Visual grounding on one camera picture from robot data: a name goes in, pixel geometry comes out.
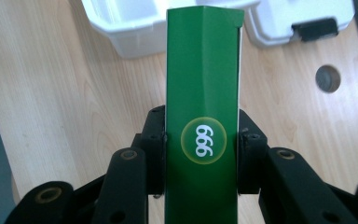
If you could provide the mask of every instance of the plastic storage box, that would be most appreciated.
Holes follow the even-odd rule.
[[[167,48],[166,10],[191,6],[248,9],[259,0],[82,0],[91,26],[111,40],[122,58]]]
[[[269,47],[300,38],[337,35],[353,16],[352,0],[261,0],[257,7],[246,10],[245,28],[252,43]],[[314,36],[301,36],[296,28],[302,24],[305,33]]]

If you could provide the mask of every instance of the wooden table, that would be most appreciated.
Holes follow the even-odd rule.
[[[0,0],[0,132],[20,196],[49,180],[78,188],[104,174],[147,111],[165,104],[166,54],[119,58],[91,29],[79,0]],[[317,69],[332,64],[341,85],[324,93]],[[358,184],[358,33],[257,49],[244,33],[241,108],[272,147],[299,151],[320,177]],[[240,223],[259,223],[255,196],[240,196]],[[163,222],[151,200],[150,223]]]

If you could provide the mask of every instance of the green box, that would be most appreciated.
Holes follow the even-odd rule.
[[[165,223],[237,223],[243,11],[168,10]]]

